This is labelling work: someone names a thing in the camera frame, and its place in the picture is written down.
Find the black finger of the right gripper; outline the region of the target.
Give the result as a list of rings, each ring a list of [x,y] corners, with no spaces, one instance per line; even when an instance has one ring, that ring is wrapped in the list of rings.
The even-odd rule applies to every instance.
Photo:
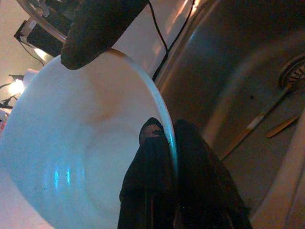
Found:
[[[147,0],[83,0],[61,49],[61,63],[77,70],[92,62],[117,42],[146,5]]]

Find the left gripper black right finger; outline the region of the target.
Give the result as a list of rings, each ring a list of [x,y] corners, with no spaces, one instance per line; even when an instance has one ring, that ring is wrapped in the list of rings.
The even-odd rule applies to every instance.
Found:
[[[179,205],[186,229],[250,229],[244,204],[229,170],[186,120],[174,124]]]

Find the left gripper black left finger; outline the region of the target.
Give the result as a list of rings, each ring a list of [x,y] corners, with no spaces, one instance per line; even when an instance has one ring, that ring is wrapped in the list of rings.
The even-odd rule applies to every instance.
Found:
[[[120,191],[119,229],[172,229],[176,192],[169,143],[163,126],[149,118]]]

